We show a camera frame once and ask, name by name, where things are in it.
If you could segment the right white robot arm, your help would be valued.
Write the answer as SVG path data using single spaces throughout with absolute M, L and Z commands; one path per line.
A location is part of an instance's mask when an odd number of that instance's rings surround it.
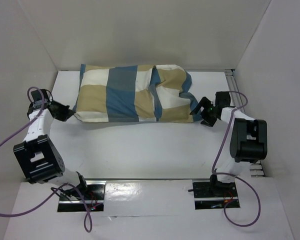
M 218 91 L 215 94 L 215 103 L 203 97 L 190 112 L 191 115 L 200 114 L 201 124 L 207 127 L 213 127 L 217 120 L 227 123 L 209 178 L 208 190 L 213 196 L 220 196 L 223 192 L 231 190 L 235 178 L 252 164 L 264 160 L 268 153 L 267 122 L 241 112 L 242 106 L 231 105 L 231 93 L 231 91 Z M 231 135 L 230 158 L 217 167 L 228 135 Z

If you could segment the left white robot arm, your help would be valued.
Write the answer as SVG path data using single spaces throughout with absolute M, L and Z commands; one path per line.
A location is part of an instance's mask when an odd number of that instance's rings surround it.
M 65 122 L 74 115 L 74 111 L 69 105 L 47 99 L 41 110 L 41 103 L 38 100 L 29 105 L 27 116 L 30 126 L 22 143 L 13 147 L 13 153 L 30 184 L 65 185 L 61 191 L 64 195 L 82 200 L 89 193 L 85 178 L 79 172 L 66 168 L 50 138 L 53 120 Z

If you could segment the blue beige checked pillowcase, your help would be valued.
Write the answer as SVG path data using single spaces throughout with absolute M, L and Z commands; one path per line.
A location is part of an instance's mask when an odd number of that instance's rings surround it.
M 191 86 L 191 75 L 175 64 L 82 64 L 74 116 L 84 123 L 197 122 Z

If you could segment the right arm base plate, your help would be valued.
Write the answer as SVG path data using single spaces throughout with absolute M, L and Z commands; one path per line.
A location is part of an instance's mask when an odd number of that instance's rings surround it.
M 194 181 L 192 189 L 195 210 L 215 210 L 227 208 L 240 208 L 236 185 L 232 183 L 228 188 L 217 188 L 212 190 L 208 181 Z

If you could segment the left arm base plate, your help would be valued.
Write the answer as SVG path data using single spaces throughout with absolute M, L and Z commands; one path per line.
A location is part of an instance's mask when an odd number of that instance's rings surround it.
M 85 192 L 82 193 L 84 201 L 91 212 L 104 211 L 105 183 L 88 184 Z M 86 212 L 81 197 L 73 190 L 62 190 L 59 194 L 58 213 Z

